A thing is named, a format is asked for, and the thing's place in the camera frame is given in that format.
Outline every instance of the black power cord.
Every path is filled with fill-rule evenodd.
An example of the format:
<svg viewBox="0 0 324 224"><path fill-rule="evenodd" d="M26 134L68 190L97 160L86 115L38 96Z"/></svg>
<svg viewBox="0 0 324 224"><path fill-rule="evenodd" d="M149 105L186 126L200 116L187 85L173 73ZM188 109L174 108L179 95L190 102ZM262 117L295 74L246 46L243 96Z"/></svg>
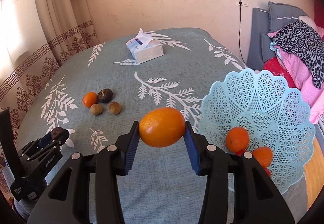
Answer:
<svg viewBox="0 0 324 224"><path fill-rule="evenodd" d="M244 64L246 65L244 59L243 59L243 56L242 56L242 51L241 51L241 41L240 41L240 34L241 34L241 10L242 10L242 2L240 1L239 2L239 5L240 5L240 25L239 25L239 49L240 49L240 53L241 53L241 58L244 62Z"/></svg>

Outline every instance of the scalloped basket rim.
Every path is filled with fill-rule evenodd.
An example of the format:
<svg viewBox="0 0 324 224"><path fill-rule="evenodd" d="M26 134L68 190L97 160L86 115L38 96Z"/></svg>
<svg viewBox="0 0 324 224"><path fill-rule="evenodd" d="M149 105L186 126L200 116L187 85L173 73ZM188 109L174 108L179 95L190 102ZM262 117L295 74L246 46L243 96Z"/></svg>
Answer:
<svg viewBox="0 0 324 224"><path fill-rule="evenodd" d="M229 73L226 75L226 77L225 77L225 79L224 79L223 82L221 82L221 81L216 81L216 82L214 82L214 83L211 85L208 94L205 95L205 96L203 97L203 100L202 100L202 102L201 102L201 114L202 114L201 121L204 120L204 116L205 116L205 102L206 102L206 99L208 98L209 95L212 94L212 91L213 91L213 89L215 88L215 86L217 86L218 84L224 84L224 83L226 83L226 82L228 81L228 79L229 79L230 76L237 76L237 77L240 78L240 77L242 77L243 74L245 74L246 72L250 72L252 75L254 75L255 80L258 80L259 77L265 73L265 74L268 74L268 75L271 77L271 79L274 80L274 81L275 81L275 80L281 80L281 81L283 81L284 86L286 87L286 90L288 91L288 93L290 93L290 92L295 92L295 93L298 95L298 98L299 98L299 101L300 101L299 103L300 103L302 106L304 106L304 107L306 108L307 113L308 113L308 116L310 115L310 107L309 107L309 105L308 105L307 103L305 103L305 102L302 100L302 97L301 97L301 93L300 93L300 91L299 91L297 88L289 88L289 87L288 87L288 83L287 83L287 81L286 81L286 79L285 79L284 77L282 77L282 76L274 76L274 75L273 75L270 71L268 71L268 70L262 70L262 71L260 71L259 73L255 73L254 70L252 70L252 69L250 69L250 68L247 68L247 69L244 69L244 70L242 70L242 71L240 71L240 72L237 72L237 71L231 71L231 72L229 72ZM309 125L309 126L312 128L313 136L312 136L311 139L312 139L312 141L314 141L314 138L315 138L315 126L314 126L314 124L310 123L309 121L305 122L305 126L306 126L306 125ZM312 152L311 152L311 155L310 155L309 159L308 159L307 161L304 162L304 165L310 161L310 159L312 158L312 156L313 156L313 154L314 154L314 146L313 146L313 145L311 145L311 151L312 151ZM300 181L300 180L302 179L302 177L305 175L304 166L302 167L302 170L303 170L303 171L302 171L302 174L301 174L301 176L298 178L298 180L296 180L296 181L290 183L289 186L287 186L284 190L281 191L281 194L284 194L284 193L289 189L289 187L291 187L292 185L296 184L298 181Z"/></svg>

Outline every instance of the metal bolt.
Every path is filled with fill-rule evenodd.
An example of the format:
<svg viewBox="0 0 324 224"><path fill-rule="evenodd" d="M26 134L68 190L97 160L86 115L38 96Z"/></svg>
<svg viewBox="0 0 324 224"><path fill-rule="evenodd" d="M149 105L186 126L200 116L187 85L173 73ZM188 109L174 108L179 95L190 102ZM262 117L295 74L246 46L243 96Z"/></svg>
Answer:
<svg viewBox="0 0 324 224"><path fill-rule="evenodd" d="M73 160L77 160L77 159L79 159L80 158L80 153L74 153L73 155L71 155L71 158L73 159Z"/></svg>
<svg viewBox="0 0 324 224"><path fill-rule="evenodd" d="M250 159L252 158L252 154L250 152L244 152L244 157L247 158L247 159Z"/></svg>
<svg viewBox="0 0 324 224"><path fill-rule="evenodd" d="M110 146L107 147L107 150L108 150L109 152L113 152L113 151L115 151L116 149L117 149L117 146L115 146L115 145L110 145Z"/></svg>
<svg viewBox="0 0 324 224"><path fill-rule="evenodd" d="M214 146L214 145L208 145L207 146L207 150L209 150L209 151L215 151L216 149L217 149L217 147Z"/></svg>

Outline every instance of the leopard print clothing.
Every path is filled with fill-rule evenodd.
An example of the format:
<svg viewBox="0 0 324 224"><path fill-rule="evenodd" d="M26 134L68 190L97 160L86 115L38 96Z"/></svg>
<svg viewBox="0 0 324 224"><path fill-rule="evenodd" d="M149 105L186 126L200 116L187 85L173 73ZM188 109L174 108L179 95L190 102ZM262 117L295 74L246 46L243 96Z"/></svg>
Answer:
<svg viewBox="0 0 324 224"><path fill-rule="evenodd" d="M303 21L280 29L272 40L283 51L298 56L309 69L313 84L320 89L324 82L324 42L320 35Z"/></svg>

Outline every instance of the light blue plastic basket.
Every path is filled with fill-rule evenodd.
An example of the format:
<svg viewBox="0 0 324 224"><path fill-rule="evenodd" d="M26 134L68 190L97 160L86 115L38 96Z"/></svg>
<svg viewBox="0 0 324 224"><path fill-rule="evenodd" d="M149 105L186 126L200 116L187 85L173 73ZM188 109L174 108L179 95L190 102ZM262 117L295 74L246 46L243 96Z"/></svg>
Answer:
<svg viewBox="0 0 324 224"><path fill-rule="evenodd" d="M304 174L304 164L313 154L314 125L310 109L300 92L289 88L281 76L267 70L230 72L224 82L217 81L202 101L200 134L209 143L229 152L227 132L241 126L249 132L248 151L269 146L273 150L271 179L281 194ZM229 188L234 190L233 177Z"/></svg>

